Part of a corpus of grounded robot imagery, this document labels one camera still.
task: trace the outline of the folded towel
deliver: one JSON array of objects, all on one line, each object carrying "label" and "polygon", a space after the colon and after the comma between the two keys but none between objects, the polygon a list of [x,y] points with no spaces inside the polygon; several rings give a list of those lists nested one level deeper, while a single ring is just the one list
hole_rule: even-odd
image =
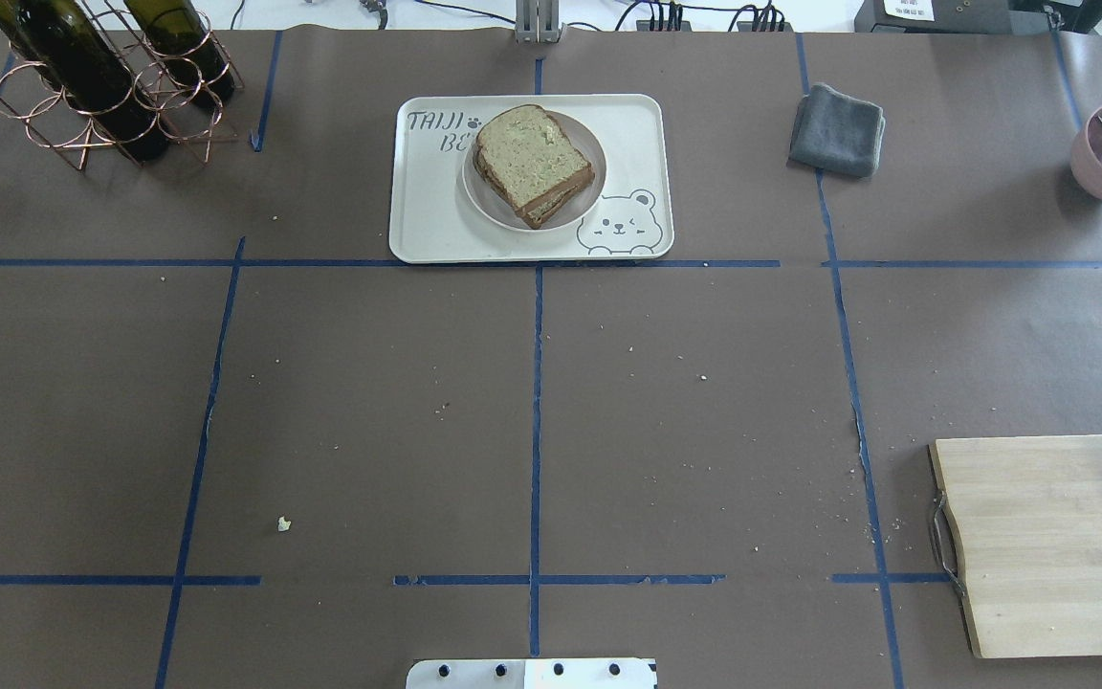
[{"label": "folded towel", "polygon": [[815,169],[869,176],[878,170],[885,123],[877,105],[813,84],[797,105],[788,157]]}]

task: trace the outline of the bear ear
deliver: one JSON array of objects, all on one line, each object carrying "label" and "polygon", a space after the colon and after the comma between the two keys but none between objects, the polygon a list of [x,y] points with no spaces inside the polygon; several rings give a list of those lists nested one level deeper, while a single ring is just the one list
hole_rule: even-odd
[{"label": "bear ear", "polygon": [[655,200],[652,200],[652,192],[644,191],[644,189],[637,189],[637,191],[631,192],[629,198],[637,202],[637,204],[649,206],[650,208],[652,207],[652,204],[655,204]]}]

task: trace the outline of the dark green glass bottle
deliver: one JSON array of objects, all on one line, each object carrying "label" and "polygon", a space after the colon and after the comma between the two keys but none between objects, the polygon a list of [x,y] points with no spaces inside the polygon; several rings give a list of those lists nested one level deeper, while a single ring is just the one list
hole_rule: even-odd
[{"label": "dark green glass bottle", "polygon": [[[203,82],[208,83],[215,96],[224,105],[228,103],[236,91],[236,82],[218,49],[207,40],[207,31],[190,0],[126,0],[126,3],[155,51],[183,55],[198,66],[195,69],[190,62],[166,61],[165,66],[176,83],[193,87],[202,73]],[[193,103],[208,110],[215,106],[214,98],[203,91],[193,97]]]},{"label": "dark green glass bottle", "polygon": [[136,161],[159,158],[170,140],[155,114],[141,106],[131,90],[134,76],[100,39],[76,0],[18,0],[19,33],[48,65],[80,109],[93,115],[106,134],[121,143]]},{"label": "dark green glass bottle", "polygon": [[[17,0],[0,0],[0,30],[8,35],[8,40],[11,42],[12,51],[17,52],[17,55],[25,58],[30,62],[40,62],[36,57],[36,53],[33,49],[29,47],[23,40],[22,35],[19,35],[19,24],[17,21],[18,3]],[[60,90],[61,86],[57,84],[57,79],[54,78],[54,73],[48,71],[47,66],[36,67],[36,73],[40,74],[40,78],[44,79],[44,83],[53,90]]]}]

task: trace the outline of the bear drawing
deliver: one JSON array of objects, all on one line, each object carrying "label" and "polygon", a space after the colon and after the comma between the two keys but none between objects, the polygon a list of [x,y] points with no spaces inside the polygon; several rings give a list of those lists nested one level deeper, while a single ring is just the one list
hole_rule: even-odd
[{"label": "bear drawing", "polygon": [[627,254],[651,257],[661,241],[661,226],[652,215],[651,192],[637,189],[627,196],[603,196],[593,213],[576,227],[576,239],[594,255]]}]

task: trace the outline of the wooden cutting board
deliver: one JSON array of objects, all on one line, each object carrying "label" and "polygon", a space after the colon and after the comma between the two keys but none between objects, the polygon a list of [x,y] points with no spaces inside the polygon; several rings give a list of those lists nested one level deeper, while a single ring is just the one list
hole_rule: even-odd
[{"label": "wooden cutting board", "polygon": [[1102,656],[1102,435],[931,445],[972,653]]}]

